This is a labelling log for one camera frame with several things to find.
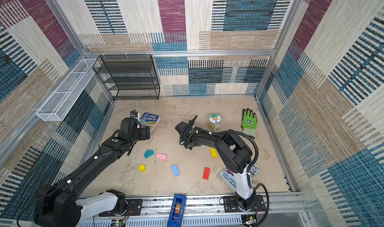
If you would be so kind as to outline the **pink wood block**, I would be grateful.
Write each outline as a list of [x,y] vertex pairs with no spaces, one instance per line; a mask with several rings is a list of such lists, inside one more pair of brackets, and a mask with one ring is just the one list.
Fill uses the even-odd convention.
[[156,159],[166,161],[167,160],[167,155],[161,154],[161,153],[157,153],[156,154]]

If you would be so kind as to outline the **light blue wood block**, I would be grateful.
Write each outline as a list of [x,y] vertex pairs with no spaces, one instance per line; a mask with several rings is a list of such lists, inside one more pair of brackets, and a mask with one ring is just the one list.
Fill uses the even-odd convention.
[[172,168],[172,171],[173,171],[173,175],[174,175],[175,177],[177,177],[177,176],[180,175],[179,168],[178,168],[178,166],[177,166],[176,164],[175,164],[175,165],[172,165],[171,168]]

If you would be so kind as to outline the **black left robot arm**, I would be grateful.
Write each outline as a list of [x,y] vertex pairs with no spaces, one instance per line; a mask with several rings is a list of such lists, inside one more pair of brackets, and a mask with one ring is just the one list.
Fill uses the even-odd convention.
[[53,185],[42,184],[36,192],[34,223],[41,227],[75,227],[78,223],[104,212],[124,214],[126,195],[114,189],[81,199],[80,195],[109,165],[129,155],[138,141],[150,139],[150,127],[136,118],[125,118],[120,129],[67,177]]

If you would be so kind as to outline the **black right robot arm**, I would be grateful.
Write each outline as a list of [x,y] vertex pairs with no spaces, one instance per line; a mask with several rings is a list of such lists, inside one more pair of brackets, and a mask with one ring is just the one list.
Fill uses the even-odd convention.
[[223,163],[236,180],[236,195],[247,201],[254,196],[251,183],[251,168],[259,157],[259,149],[253,137],[235,130],[212,132],[195,126],[194,117],[189,122],[180,122],[175,130],[180,136],[180,145],[186,149],[207,146],[216,149]]

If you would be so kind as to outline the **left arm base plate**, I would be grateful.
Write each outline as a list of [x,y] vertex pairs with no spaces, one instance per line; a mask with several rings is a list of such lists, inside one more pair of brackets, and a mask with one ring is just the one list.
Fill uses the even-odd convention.
[[139,216],[142,209],[142,199],[126,199],[118,201],[117,205],[111,210],[98,214],[99,217],[127,217]]

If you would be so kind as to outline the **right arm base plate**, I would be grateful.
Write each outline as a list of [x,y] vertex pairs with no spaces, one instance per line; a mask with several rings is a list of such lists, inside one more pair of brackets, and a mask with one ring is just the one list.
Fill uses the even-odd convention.
[[238,206],[237,198],[235,196],[224,196],[222,198],[225,213],[235,213],[235,212],[265,212],[266,211],[266,202],[263,199],[263,196],[256,195],[253,202],[251,203],[248,209],[242,209]]

